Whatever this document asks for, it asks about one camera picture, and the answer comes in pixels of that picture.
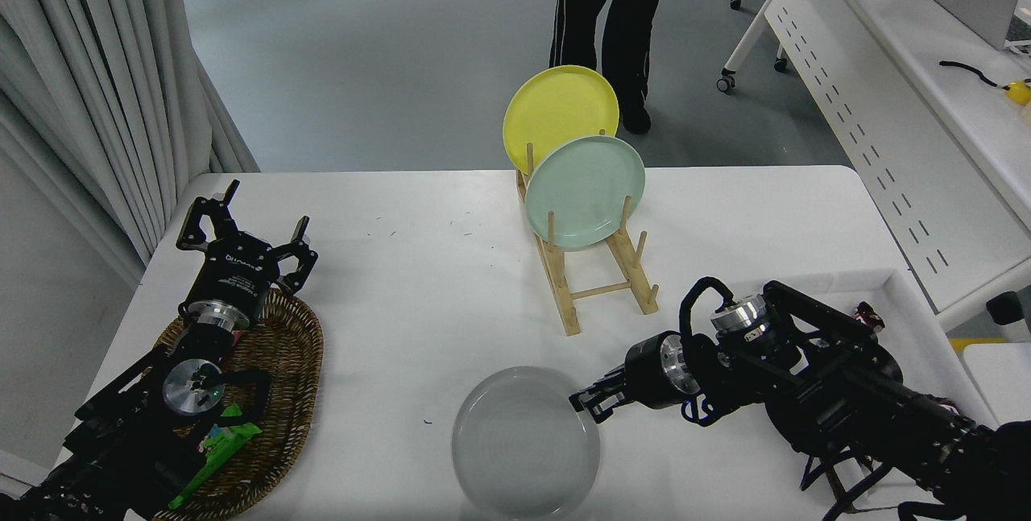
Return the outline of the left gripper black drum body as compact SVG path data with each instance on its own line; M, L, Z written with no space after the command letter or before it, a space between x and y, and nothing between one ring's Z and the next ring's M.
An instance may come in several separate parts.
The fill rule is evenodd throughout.
M220 304L258 318L279 264L272 246L250 234L218 238L204 250L204 263L187 296L187 312L198 315L204 304Z

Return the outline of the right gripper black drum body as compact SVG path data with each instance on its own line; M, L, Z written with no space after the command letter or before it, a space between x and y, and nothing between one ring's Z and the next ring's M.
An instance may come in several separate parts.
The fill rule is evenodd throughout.
M652 410L673 406L673 384L665 373L660 347L673 333L659 333L631 346L623 360L625 396Z

